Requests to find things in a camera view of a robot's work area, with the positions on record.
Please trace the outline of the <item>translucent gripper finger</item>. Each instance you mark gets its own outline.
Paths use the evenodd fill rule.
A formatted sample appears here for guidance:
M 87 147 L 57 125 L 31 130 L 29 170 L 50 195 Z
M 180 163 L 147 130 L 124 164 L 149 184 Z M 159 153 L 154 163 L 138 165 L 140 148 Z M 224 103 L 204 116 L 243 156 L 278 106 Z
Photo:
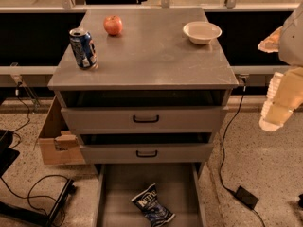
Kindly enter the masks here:
M 266 53 L 274 53 L 279 49 L 279 39 L 282 27 L 277 28 L 268 37 L 258 44 L 258 50 Z
M 264 131 L 276 131 L 303 103 L 303 68 L 291 67 L 284 74 L 275 72 L 266 97 L 259 125 Z

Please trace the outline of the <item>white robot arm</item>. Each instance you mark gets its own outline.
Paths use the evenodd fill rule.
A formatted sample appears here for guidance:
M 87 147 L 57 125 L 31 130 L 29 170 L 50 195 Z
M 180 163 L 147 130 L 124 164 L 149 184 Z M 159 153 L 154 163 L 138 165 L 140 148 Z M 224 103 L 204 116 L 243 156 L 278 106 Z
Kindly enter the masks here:
M 259 43 L 258 50 L 277 52 L 279 59 L 289 65 L 285 73 L 272 76 L 259 120 L 264 131 L 276 131 L 303 103 L 303 3 L 283 26 Z

